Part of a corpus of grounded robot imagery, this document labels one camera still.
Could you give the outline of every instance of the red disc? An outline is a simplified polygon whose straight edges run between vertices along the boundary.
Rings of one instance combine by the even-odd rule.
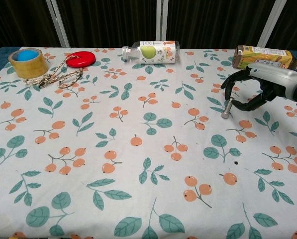
[[[71,58],[66,61],[67,65],[74,68],[87,67],[93,64],[96,60],[95,55],[90,51],[78,51],[69,56],[78,56],[78,58]]]

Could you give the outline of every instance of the dark curtain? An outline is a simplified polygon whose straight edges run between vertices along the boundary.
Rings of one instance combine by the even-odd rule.
[[[285,4],[266,47],[297,50],[297,0]]]
[[[274,0],[169,0],[167,40],[181,48],[256,46]]]
[[[0,0],[3,46],[61,46],[45,0]]]
[[[57,0],[71,47],[155,40],[156,0]]]

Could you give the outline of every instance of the metal screw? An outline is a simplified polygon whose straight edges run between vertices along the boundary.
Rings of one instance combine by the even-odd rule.
[[[230,110],[231,110],[231,107],[233,106],[232,104],[232,101],[234,100],[233,97],[230,97],[229,101],[228,101],[228,104],[226,106],[226,108],[224,109],[224,111],[221,113],[221,117],[223,117],[224,119],[227,119],[229,118],[229,115],[230,115]]]

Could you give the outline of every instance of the lying bottle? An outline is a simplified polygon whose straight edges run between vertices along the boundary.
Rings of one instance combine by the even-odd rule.
[[[141,64],[172,64],[180,60],[177,41],[137,41],[122,48],[123,58]]]
[[[234,68],[245,69],[254,62],[297,70],[297,59],[289,51],[244,45],[236,48],[232,61]]]

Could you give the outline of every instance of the packing tape roll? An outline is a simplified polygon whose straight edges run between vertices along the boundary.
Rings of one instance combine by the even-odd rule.
[[[32,50],[38,53],[38,55],[27,61],[17,61],[18,55],[21,51]],[[11,53],[8,57],[9,62],[14,67],[18,77],[30,79],[44,75],[49,67],[44,59],[42,52],[35,48],[26,48]]]

